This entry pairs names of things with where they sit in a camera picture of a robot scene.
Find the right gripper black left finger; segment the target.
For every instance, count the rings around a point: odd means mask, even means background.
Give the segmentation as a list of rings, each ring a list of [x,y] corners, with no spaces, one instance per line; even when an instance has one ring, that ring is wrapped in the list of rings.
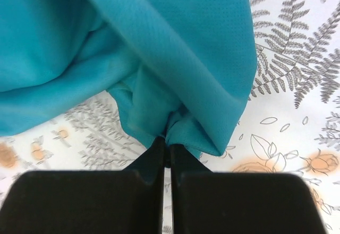
[[[123,170],[30,171],[11,186],[1,233],[161,233],[165,141]]]

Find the teal t-shirt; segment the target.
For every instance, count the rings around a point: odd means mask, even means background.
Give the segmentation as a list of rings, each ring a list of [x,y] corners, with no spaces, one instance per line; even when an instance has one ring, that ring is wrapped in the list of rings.
[[[144,146],[220,156],[256,65],[249,0],[1,0],[1,136],[107,91]]]

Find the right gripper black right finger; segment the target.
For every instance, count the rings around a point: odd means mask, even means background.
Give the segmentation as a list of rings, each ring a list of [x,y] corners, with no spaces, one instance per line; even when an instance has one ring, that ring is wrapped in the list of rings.
[[[325,233],[295,175],[212,172],[179,144],[169,162],[175,233]]]

